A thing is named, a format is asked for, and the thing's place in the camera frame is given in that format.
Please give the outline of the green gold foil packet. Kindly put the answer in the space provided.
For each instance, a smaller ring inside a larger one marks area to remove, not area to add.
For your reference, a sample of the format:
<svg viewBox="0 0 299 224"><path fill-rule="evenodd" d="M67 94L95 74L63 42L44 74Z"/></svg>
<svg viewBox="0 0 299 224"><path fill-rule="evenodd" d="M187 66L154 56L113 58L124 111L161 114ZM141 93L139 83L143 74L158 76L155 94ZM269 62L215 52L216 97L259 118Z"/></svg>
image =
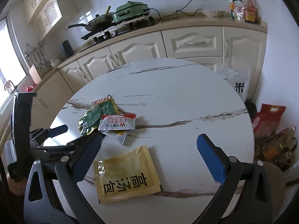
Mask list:
<svg viewBox="0 0 299 224"><path fill-rule="evenodd" d="M89 135L98 129L100 120L105 115L119 115L118 108L112 96L106 102L89 109L78 122L80 136Z"/></svg>

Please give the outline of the white red sauce packet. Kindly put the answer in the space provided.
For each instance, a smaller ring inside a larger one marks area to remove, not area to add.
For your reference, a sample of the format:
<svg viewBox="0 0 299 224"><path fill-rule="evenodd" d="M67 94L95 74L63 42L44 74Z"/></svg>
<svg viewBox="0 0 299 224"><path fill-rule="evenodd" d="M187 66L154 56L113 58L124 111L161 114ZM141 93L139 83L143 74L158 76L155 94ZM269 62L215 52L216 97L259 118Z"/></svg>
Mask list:
<svg viewBox="0 0 299 224"><path fill-rule="evenodd" d="M136 115L132 113L105 115L100 120L98 130L122 145L129 131L135 130L135 123Z"/></svg>

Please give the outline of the cream kitchen cabinets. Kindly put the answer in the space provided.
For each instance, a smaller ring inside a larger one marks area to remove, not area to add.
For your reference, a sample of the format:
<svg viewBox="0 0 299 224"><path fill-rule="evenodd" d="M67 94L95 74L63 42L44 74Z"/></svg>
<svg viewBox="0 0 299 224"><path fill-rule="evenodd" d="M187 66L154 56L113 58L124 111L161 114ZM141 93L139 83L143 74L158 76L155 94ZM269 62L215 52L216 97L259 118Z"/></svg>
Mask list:
<svg viewBox="0 0 299 224"><path fill-rule="evenodd" d="M179 69L201 69L206 74L223 69L245 70L250 77L244 91L246 98L252 99L263 67L267 31L266 25L231 21L179 21L111 39L80 52L40 82L30 129L59 126L70 113L64 136L75 138L78 120L91 107L91 101L80 98L78 92L120 67L131 68L153 59L155 64L147 71L121 75L126 80L133 78L135 85L153 86L152 91L112 92L119 111L136 113L138 118L136 130L127 136L125 145L145 138L147 130L177 130L180 126L199 133L249 133L245 106L233 107L235 94L213 91L210 80L187 84L187 77L180 74L171 86L174 97L163 100L155 79L168 83L162 73Z"/></svg>

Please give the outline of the cooking oil bottle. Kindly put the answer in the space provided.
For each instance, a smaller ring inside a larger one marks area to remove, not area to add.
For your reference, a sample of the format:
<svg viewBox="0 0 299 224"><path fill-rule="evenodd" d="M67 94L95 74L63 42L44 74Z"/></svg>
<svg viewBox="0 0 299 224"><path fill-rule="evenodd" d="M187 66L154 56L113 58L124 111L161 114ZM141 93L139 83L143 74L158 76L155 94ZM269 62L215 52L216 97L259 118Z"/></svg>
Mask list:
<svg viewBox="0 0 299 224"><path fill-rule="evenodd" d="M274 135L255 139L254 160L269 162L282 172L287 171L293 164L298 144L295 133L296 127L293 126Z"/></svg>

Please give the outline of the wooden cutting board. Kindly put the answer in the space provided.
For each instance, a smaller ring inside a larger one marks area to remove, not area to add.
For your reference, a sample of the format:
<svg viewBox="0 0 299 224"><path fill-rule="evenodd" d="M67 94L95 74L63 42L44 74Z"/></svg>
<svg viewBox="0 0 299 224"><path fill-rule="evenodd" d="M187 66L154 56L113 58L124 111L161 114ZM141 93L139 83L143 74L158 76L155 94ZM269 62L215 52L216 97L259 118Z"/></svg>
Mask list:
<svg viewBox="0 0 299 224"><path fill-rule="evenodd" d="M29 75L35 84L39 84L41 82L41 77L34 64L29 69Z"/></svg>

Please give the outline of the red rice bag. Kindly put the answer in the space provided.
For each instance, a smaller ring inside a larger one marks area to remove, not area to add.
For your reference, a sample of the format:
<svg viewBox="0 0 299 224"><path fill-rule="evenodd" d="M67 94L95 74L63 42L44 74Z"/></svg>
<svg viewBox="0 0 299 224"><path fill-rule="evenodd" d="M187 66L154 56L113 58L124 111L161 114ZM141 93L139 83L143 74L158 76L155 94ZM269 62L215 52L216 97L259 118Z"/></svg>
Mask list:
<svg viewBox="0 0 299 224"><path fill-rule="evenodd" d="M260 111L255 114L251 122L254 138L261 139L272 135L278 128L285 111L285 106L262 104Z"/></svg>

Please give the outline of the red white checked wrapper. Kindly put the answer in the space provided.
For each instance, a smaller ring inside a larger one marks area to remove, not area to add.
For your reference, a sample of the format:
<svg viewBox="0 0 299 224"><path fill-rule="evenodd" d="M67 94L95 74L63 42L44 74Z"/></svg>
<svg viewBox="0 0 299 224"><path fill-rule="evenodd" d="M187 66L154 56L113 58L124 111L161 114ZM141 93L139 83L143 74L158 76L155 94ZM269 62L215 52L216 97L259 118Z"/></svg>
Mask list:
<svg viewBox="0 0 299 224"><path fill-rule="evenodd" d="M95 101L92 102L91 109L94 108L96 105L98 105L100 103L106 102L107 100L110 99L110 97L111 97L111 95L108 95L106 97L102 97L102 98L96 99Z"/></svg>

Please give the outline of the yellow soup packet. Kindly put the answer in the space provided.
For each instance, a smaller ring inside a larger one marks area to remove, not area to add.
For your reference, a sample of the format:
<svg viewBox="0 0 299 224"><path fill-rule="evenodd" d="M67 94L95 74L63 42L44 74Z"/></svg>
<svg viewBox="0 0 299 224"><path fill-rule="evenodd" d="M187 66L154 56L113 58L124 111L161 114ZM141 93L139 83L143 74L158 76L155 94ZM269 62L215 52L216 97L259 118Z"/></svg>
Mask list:
<svg viewBox="0 0 299 224"><path fill-rule="evenodd" d="M108 204L162 191L158 173L146 145L93 162L99 202Z"/></svg>

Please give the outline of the black kettle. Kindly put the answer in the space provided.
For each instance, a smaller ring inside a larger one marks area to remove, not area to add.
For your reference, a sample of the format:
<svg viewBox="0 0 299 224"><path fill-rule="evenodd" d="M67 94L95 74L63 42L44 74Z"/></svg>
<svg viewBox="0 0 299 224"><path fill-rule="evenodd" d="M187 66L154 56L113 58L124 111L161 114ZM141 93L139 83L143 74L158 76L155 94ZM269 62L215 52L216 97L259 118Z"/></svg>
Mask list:
<svg viewBox="0 0 299 224"><path fill-rule="evenodd" d="M60 44L60 48L61 48L62 54L64 55L65 58L69 58L72 55L74 55L74 53L75 53L68 40L65 40L64 42L62 42Z"/></svg>

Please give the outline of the white plastic bag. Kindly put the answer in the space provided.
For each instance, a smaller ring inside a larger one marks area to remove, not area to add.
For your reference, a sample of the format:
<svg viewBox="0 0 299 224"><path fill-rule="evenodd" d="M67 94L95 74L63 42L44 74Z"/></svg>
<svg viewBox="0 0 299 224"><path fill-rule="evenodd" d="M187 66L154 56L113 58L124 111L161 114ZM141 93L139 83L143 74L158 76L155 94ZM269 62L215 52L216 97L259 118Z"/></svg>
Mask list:
<svg viewBox="0 0 299 224"><path fill-rule="evenodd" d="M216 72L232 86L234 91L240 96L241 100L245 102L250 85L250 68L230 68L221 65Z"/></svg>

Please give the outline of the black gas stove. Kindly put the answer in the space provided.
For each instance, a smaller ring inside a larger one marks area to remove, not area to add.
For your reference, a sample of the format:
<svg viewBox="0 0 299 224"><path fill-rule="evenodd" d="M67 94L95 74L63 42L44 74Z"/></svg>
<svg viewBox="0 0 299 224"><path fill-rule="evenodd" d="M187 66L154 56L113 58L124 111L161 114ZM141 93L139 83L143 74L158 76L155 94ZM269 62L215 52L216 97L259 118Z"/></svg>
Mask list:
<svg viewBox="0 0 299 224"><path fill-rule="evenodd" d="M131 32L137 29L152 26L156 23L152 16L143 16L130 21L122 22L118 25L112 26L102 32L89 36L86 40L82 42L83 45L88 43L101 43L107 39L113 38L115 36Z"/></svg>

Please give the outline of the round marble table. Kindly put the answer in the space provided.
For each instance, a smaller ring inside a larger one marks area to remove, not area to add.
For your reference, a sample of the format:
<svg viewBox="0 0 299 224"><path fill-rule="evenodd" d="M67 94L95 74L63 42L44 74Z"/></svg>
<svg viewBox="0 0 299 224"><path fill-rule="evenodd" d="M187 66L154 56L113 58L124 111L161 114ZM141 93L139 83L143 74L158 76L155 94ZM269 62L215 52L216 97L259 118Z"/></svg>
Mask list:
<svg viewBox="0 0 299 224"><path fill-rule="evenodd" d="M105 138L96 156L104 160L147 146L162 192L100 204L94 170L78 187L105 223L192 223L216 193L216 183L196 146L204 133L229 156L252 162L254 137L247 109L235 90L202 65L179 59L133 62L103 74L80 89L52 127L68 131L46 146L78 138L78 122L91 104L112 96L119 110L137 116L123 144Z"/></svg>

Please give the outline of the black frying pan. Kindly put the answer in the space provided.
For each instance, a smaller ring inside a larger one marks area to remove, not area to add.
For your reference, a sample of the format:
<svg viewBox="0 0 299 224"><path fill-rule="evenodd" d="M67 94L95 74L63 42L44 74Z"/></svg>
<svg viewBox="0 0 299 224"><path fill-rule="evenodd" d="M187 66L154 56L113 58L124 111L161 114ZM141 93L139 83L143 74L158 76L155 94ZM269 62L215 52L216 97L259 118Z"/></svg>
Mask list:
<svg viewBox="0 0 299 224"><path fill-rule="evenodd" d="M100 28L105 30L113 22L113 13L110 13L110 9L111 6L108 6L106 12L103 15L96 14L95 18L86 24L80 23L80 24L69 25L66 29L71 29L75 27L84 27L84 29L86 29L89 32Z"/></svg>

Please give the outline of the green electric cooker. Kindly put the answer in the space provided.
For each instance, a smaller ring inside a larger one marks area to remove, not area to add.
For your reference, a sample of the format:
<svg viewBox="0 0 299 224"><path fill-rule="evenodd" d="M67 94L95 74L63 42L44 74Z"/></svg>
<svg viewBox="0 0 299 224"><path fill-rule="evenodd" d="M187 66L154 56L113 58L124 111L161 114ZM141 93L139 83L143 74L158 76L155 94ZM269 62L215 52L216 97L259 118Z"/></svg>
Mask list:
<svg viewBox="0 0 299 224"><path fill-rule="evenodd" d="M113 14L113 21L120 24L124 21L147 16L149 14L150 9L147 4L139 1L128 1L124 5L116 8L116 11Z"/></svg>

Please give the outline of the condiment bottles group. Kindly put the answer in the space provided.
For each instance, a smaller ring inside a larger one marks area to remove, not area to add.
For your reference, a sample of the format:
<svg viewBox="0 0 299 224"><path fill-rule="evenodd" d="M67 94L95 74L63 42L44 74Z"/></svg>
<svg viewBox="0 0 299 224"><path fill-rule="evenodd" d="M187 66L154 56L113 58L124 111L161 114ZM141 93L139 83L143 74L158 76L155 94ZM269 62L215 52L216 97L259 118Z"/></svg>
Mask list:
<svg viewBox="0 0 299 224"><path fill-rule="evenodd" d="M258 12L254 0L229 0L230 16L238 22L256 24Z"/></svg>

